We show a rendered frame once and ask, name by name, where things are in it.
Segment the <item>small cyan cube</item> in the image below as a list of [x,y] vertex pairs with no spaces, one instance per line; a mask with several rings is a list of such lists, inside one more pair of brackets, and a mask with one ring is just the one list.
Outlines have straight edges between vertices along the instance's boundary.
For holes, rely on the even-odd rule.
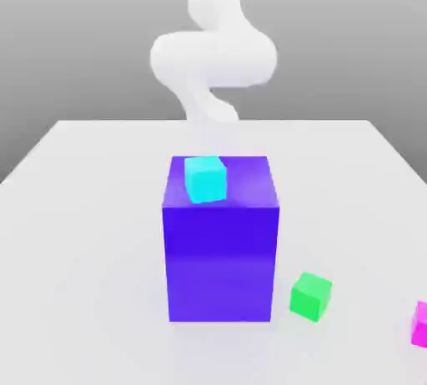
[[222,201],[227,197],[227,168],[218,156],[186,157],[184,184],[192,203]]

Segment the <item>small green cube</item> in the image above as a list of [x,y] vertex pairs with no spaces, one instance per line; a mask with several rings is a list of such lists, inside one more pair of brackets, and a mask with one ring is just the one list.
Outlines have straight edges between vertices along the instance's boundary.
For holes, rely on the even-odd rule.
[[331,289],[330,280],[310,272],[302,272],[291,289],[290,311],[318,322],[328,307]]

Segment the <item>large purple box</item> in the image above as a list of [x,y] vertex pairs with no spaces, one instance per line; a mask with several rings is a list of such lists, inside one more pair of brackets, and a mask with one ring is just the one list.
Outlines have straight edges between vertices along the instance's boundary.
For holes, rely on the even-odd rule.
[[172,322],[267,322],[271,318],[279,200],[266,157],[223,156],[228,195],[191,203],[184,159],[170,163],[163,240]]

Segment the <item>small magenta cube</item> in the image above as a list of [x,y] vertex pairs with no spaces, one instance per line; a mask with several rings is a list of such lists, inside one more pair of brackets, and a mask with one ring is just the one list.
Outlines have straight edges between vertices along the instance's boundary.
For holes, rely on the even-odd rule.
[[427,302],[416,303],[411,322],[410,341],[415,346],[427,348]]

